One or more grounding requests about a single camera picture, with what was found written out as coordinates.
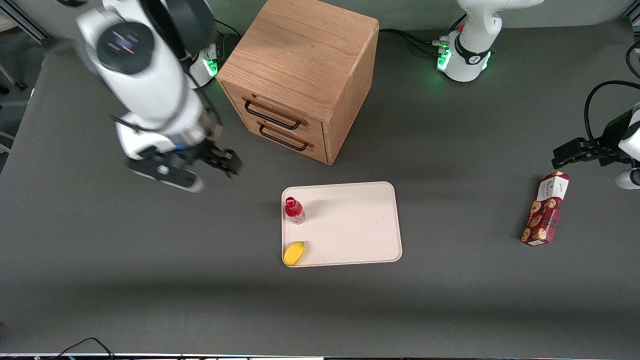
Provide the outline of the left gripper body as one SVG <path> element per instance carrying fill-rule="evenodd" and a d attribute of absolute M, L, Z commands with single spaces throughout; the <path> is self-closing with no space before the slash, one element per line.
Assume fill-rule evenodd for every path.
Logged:
<path fill-rule="evenodd" d="M 639 103 L 611 120 L 605 126 L 602 135 L 598 137 L 598 144 L 610 155 L 610 157 L 599 159 L 599 166 L 606 167 L 614 163 L 633 164 L 639 160 L 638 155 L 630 155 L 619 147 L 621 141 L 630 139 L 630 127 L 633 130 L 639 129 Z"/>

